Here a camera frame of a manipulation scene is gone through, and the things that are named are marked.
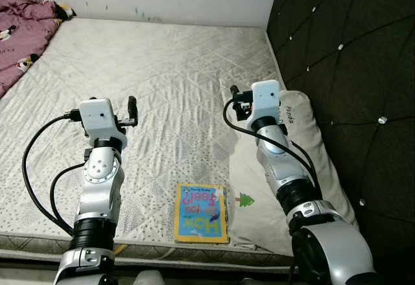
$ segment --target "quilted mattress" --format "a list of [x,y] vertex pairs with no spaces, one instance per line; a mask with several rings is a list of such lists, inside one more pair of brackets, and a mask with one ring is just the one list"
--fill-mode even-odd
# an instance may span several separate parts
[[[74,19],[0,100],[0,257],[59,261],[70,237],[31,202],[20,163],[29,139],[48,120],[95,96],[127,115],[137,98],[139,126],[127,129],[123,204],[115,237],[118,264],[281,271],[291,259],[262,249],[176,244],[178,183],[229,188],[228,129],[222,121],[229,86],[278,79],[267,35],[259,28],[161,25]],[[61,121],[40,136],[28,173],[50,210],[49,187],[88,147],[81,124]],[[64,175],[56,204],[73,223],[80,172]]]

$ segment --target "pillow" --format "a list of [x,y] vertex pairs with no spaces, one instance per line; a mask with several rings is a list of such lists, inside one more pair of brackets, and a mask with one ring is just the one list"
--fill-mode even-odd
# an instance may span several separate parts
[[[313,160],[323,199],[358,229],[355,213],[347,199],[336,169],[323,144],[308,97],[299,91],[281,93],[280,119],[288,136]],[[234,124],[245,128],[246,122]],[[262,247],[273,253],[292,256],[291,237],[281,205],[265,179],[263,167],[256,158],[255,138],[230,129],[230,203],[229,236],[233,245]]]

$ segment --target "tufted headboard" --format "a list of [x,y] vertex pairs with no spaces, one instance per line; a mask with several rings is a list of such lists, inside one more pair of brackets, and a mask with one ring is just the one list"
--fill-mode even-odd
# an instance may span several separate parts
[[414,0],[274,0],[267,29],[378,265],[414,258],[414,12]]

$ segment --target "children's book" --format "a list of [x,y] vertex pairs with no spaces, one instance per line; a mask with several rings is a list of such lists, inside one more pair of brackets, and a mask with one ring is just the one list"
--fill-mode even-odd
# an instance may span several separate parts
[[228,243],[224,187],[180,183],[174,237],[177,242]]

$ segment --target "blanket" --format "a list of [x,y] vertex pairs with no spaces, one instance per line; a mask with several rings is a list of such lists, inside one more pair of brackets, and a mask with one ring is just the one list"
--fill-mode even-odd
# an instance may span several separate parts
[[62,20],[54,1],[0,0],[0,98],[42,55]]

